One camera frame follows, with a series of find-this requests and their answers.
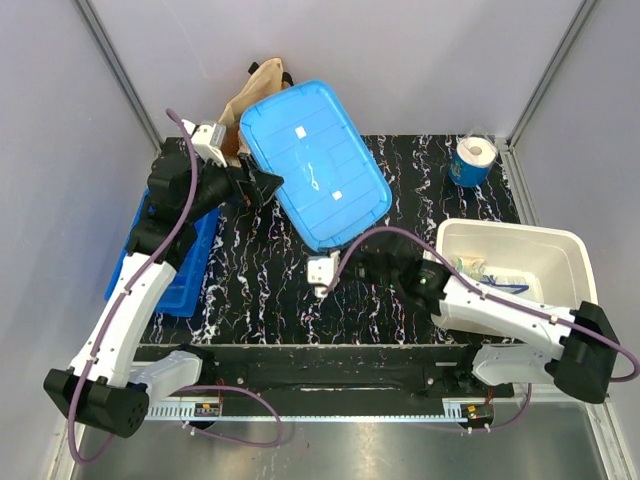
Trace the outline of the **light blue tray lid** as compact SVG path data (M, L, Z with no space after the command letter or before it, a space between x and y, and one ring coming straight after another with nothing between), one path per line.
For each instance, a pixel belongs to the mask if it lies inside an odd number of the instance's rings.
M240 134L308 248L340 248L391 207L392 192L334 90L311 80L249 107Z

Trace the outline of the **blue safety glasses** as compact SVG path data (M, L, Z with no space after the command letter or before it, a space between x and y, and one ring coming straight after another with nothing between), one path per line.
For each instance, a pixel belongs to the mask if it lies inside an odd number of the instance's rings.
M512 295L521 295L529 291L530 285L521 276L484 275L480 282Z

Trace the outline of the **plastic packet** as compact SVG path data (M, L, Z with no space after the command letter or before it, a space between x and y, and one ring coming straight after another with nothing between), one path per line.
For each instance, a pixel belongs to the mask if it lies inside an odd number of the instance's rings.
M472 278L482 278L485 273L486 262L481 257L458 256L453 260L455 269Z

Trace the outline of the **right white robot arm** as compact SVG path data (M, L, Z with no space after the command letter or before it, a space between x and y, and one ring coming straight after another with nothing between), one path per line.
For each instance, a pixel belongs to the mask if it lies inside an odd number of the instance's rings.
M551 383L579 401L604 402L624 350L601 306L584 301L571 309L520 298L458 271L433 247L427 249L428 259L359 251L384 231L379 227L361 235L335 277L390 286L433 319L461 319L518 341L503 353L482 347L473 361L459 366L454 380L460 392L476 396L489 385Z

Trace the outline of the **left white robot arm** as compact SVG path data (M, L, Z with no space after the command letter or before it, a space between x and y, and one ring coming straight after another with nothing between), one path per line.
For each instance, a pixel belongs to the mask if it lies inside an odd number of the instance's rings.
M139 370L132 363L151 314L198 241L197 222L234 197L249 202L252 187L273 193L282 183L260 170L181 154L153 162L105 309L70 365L50 370L43 383L69 428L128 438L158 402L217 389L215 356L198 347L180 346Z

